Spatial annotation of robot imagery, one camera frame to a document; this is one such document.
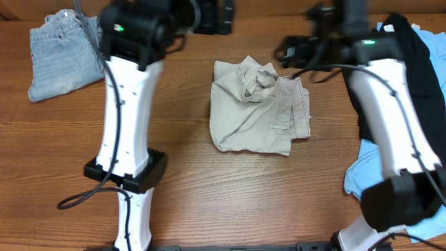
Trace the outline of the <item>beige khaki shorts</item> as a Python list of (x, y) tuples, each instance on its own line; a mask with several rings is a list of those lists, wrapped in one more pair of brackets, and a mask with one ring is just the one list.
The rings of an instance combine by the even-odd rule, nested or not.
[(289, 155), (294, 139), (310, 137), (309, 92), (300, 78), (281, 77), (250, 56), (216, 61), (213, 75), (209, 127), (220, 151)]

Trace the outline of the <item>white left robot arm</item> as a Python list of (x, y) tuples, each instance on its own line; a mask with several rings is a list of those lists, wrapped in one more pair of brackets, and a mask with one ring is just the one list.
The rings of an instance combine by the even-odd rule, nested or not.
[(147, 133), (165, 57), (181, 51), (189, 33), (230, 34), (234, 14), (234, 0), (113, 1), (101, 11), (105, 123), (100, 152), (84, 174), (111, 181), (118, 193), (115, 250), (151, 248), (151, 201), (167, 155), (148, 147)]

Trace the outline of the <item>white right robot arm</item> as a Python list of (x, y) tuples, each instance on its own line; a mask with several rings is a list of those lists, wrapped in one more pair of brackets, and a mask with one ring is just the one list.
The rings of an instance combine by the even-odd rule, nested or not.
[(314, 31), (296, 50), (302, 72), (351, 70), (355, 93), (377, 143), (383, 180), (361, 197), (361, 216), (332, 236), (329, 250), (376, 250), (389, 237), (430, 218), (444, 202), (445, 168), (413, 106), (406, 65), (392, 33), (371, 33), (359, 6), (315, 6)]

